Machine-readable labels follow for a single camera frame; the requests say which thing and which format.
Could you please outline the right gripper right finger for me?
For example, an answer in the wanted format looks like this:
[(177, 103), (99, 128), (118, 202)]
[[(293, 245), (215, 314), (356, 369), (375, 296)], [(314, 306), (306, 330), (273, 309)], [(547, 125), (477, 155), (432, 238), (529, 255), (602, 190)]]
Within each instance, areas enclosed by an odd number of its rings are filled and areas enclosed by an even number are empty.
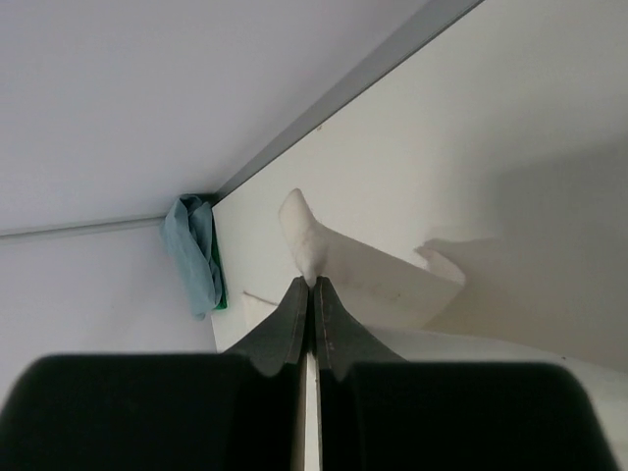
[(327, 278), (311, 292), (326, 470), (614, 470), (584, 389), (546, 363), (410, 362)]

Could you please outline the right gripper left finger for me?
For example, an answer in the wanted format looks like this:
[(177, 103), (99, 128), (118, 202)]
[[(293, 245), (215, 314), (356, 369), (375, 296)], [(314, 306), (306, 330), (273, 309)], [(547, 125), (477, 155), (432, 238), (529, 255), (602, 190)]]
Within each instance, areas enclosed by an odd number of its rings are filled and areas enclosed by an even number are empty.
[(5, 470), (293, 470), (308, 287), (222, 353), (55, 354), (1, 412)]

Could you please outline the white t-shirt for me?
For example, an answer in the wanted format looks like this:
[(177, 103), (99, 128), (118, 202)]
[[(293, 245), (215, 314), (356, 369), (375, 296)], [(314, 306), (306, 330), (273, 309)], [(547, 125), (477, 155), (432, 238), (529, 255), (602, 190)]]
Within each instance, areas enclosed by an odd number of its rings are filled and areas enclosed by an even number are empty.
[(295, 469), (326, 470), (321, 464), (320, 384), (311, 319), (311, 292), (322, 277), (331, 281), (344, 308), (404, 360), (546, 363), (565, 369), (584, 389), (619, 468), (616, 435), (607, 419), (627, 414), (624, 375), (500, 340), (426, 332), (424, 325), (444, 311), (466, 283), (447, 258), (425, 251), (426, 266), (421, 268), (337, 233), (315, 218), (299, 189), (284, 200), (279, 220), (297, 279), (308, 287), (299, 391), (302, 455)]

